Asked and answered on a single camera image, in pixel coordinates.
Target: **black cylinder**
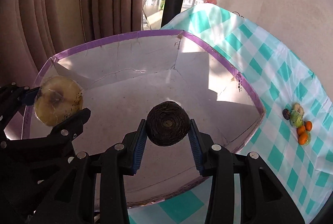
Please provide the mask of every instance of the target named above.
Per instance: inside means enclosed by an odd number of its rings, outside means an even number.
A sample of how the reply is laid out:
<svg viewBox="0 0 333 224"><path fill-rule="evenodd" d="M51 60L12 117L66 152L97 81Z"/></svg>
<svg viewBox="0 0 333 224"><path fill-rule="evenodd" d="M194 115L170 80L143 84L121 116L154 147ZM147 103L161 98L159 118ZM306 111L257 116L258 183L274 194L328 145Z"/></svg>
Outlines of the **black cylinder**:
<svg viewBox="0 0 333 224"><path fill-rule="evenodd" d="M161 27L169 23L177 14L181 12L183 0L165 0Z"/></svg>

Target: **green object on windowsill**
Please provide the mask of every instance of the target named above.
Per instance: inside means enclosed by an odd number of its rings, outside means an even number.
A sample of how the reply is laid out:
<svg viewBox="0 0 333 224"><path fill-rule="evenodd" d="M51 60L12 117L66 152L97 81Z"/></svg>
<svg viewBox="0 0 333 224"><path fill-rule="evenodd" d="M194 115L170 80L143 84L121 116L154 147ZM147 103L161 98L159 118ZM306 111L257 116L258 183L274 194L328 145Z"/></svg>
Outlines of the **green object on windowsill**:
<svg viewBox="0 0 333 224"><path fill-rule="evenodd" d="M164 4L165 4L165 0L161 0L161 4L159 5L159 8L161 10L164 10Z"/></svg>

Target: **fruit pile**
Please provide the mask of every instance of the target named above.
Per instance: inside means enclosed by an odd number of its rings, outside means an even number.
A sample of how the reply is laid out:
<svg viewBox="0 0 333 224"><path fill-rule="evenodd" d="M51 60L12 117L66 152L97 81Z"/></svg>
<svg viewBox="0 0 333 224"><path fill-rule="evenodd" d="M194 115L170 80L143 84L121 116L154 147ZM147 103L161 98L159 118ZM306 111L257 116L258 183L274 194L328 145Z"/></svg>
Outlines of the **fruit pile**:
<svg viewBox="0 0 333 224"><path fill-rule="evenodd" d="M311 141L310 131L312 129L311 121L304 121L304 109L299 103L296 103L290 112L287 108L282 111L282 115L286 120L290 120L293 128L297 129L298 143L300 145L308 145Z"/></svg>

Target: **silver bolt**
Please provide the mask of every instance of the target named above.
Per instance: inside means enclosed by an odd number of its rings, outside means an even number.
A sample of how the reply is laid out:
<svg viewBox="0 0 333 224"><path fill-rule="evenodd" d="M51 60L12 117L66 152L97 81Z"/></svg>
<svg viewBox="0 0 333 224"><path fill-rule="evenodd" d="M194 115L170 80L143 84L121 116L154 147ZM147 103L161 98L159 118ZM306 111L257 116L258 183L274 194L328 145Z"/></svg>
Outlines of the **silver bolt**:
<svg viewBox="0 0 333 224"><path fill-rule="evenodd" d="M60 133L61 133L63 136L67 136L67 135L68 135L68 131L67 131L66 129L61 130Z"/></svg>
<svg viewBox="0 0 333 224"><path fill-rule="evenodd" d="M83 159L87 156L87 153L86 152L79 152L76 156L77 156L78 159Z"/></svg>
<svg viewBox="0 0 333 224"><path fill-rule="evenodd" d="M68 163L71 163L73 159L74 159L74 157L73 157L73 156L70 156L70 157L67 159Z"/></svg>
<svg viewBox="0 0 333 224"><path fill-rule="evenodd" d="M124 145L124 144L116 144L116 145L114 146L114 148L115 148L117 151L120 151L120 150L122 150L122 149L125 148L125 145Z"/></svg>
<svg viewBox="0 0 333 224"><path fill-rule="evenodd" d="M0 143L0 146L1 146L2 149L4 149L4 148L7 147L7 143L6 143L5 141L2 141L2 142Z"/></svg>
<svg viewBox="0 0 333 224"><path fill-rule="evenodd" d="M213 145L211 146L211 148L212 148L214 151L219 151L219 150L222 149L221 145L219 145L219 144L213 144Z"/></svg>
<svg viewBox="0 0 333 224"><path fill-rule="evenodd" d="M259 155L256 152L251 152L250 157L253 158L253 159L257 159L259 157Z"/></svg>

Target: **orange ball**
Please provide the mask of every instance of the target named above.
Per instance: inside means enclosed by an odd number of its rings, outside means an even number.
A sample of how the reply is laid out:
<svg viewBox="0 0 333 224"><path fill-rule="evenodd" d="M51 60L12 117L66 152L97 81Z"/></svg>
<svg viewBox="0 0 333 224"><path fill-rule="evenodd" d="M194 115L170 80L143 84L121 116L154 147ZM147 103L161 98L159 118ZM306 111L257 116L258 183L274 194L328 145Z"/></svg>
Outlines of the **orange ball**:
<svg viewBox="0 0 333 224"><path fill-rule="evenodd" d="M312 129L311 121L305 122L305 129L308 130L308 131L311 131L311 129Z"/></svg>
<svg viewBox="0 0 333 224"><path fill-rule="evenodd" d="M300 126L299 128L297 128L297 135L301 135L302 133L304 133L305 132L305 126L304 125L302 125L302 126Z"/></svg>
<svg viewBox="0 0 333 224"><path fill-rule="evenodd" d="M304 132L298 137L298 143L304 145L308 141L308 138L308 134Z"/></svg>

